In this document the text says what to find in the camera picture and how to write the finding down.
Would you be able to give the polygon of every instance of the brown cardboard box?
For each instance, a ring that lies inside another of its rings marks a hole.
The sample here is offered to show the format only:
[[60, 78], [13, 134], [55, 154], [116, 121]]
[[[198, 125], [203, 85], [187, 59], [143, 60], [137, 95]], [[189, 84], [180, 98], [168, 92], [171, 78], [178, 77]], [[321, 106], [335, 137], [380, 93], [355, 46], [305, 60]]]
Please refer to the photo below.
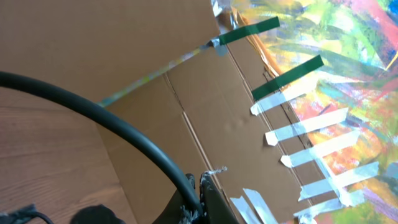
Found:
[[[281, 155], [304, 149], [299, 137], [275, 147], [264, 144], [265, 132], [296, 121], [282, 106], [263, 117], [250, 114], [250, 89], [267, 81], [264, 64], [246, 39], [228, 48], [224, 56], [205, 50], [107, 109], [142, 130], [184, 172], [198, 178], [205, 170], [228, 167], [217, 175], [227, 198], [244, 195], [243, 188], [257, 190], [278, 222], [291, 220], [313, 203], [297, 202], [300, 186], [323, 176], [314, 163], [292, 170], [279, 162]], [[98, 129], [137, 221], [150, 223], [175, 188], [137, 149]]]
[[[201, 0], [4, 1], [0, 14], [0, 29], [7, 31], [0, 37], [1, 70], [93, 101], [218, 34], [210, 1]], [[266, 131], [297, 120], [287, 105], [250, 115], [250, 90], [269, 77], [246, 39], [228, 49], [224, 56], [205, 50], [107, 110], [197, 179], [205, 170], [228, 167], [216, 176], [228, 203], [244, 195], [242, 188], [254, 189], [278, 222], [290, 220], [333, 195], [297, 202], [300, 186], [323, 176], [314, 163], [288, 169], [279, 162], [308, 146], [302, 136], [264, 144]], [[175, 187], [126, 141], [36, 97], [3, 89], [0, 96], [0, 210], [37, 202], [55, 222], [67, 223], [78, 209], [104, 203], [128, 223], [151, 223], [164, 209]]]

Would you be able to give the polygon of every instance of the wooden floor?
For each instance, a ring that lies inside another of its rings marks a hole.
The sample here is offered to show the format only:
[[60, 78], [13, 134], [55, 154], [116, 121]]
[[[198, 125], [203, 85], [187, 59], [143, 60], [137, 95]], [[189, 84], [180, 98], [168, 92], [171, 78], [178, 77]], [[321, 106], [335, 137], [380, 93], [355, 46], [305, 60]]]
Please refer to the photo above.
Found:
[[0, 212], [31, 203], [59, 224], [98, 204], [136, 223], [94, 122], [0, 88]]

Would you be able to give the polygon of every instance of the painted canvas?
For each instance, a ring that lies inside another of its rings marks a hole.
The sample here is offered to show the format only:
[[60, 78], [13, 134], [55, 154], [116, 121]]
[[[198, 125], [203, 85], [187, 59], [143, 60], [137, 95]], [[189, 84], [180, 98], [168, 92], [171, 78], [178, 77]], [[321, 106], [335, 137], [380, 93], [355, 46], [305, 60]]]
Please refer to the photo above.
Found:
[[317, 89], [290, 103], [299, 119], [350, 108], [344, 123], [309, 134], [318, 144], [360, 130], [355, 146], [324, 157], [330, 169], [380, 163], [377, 177], [347, 188], [363, 189], [366, 203], [316, 221], [398, 222], [398, 0], [234, 0], [233, 7], [251, 24], [279, 17], [279, 28], [259, 34], [275, 70], [322, 56], [325, 65], [303, 77], [319, 78]]

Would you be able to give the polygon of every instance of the green tape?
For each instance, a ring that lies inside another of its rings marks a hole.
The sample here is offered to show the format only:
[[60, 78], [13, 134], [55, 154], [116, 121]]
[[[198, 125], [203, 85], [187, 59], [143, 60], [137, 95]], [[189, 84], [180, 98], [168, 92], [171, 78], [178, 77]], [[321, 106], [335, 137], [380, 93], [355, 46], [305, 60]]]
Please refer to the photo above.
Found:
[[232, 30], [226, 34], [220, 35], [218, 38], [220, 40], [220, 45], [225, 45], [231, 43], [232, 41], [239, 40], [245, 36], [251, 34], [258, 34], [276, 27], [279, 27], [278, 17], [268, 19], [266, 21], [259, 22], [257, 24], [244, 26], [236, 30]]
[[284, 85], [291, 83], [292, 81], [303, 77], [304, 75], [320, 68], [323, 65], [322, 58], [320, 55], [313, 59], [285, 72], [283, 75], [276, 77], [275, 79], [267, 82], [266, 84], [256, 88], [251, 92], [255, 101], [260, 100], [266, 95], [278, 90]]

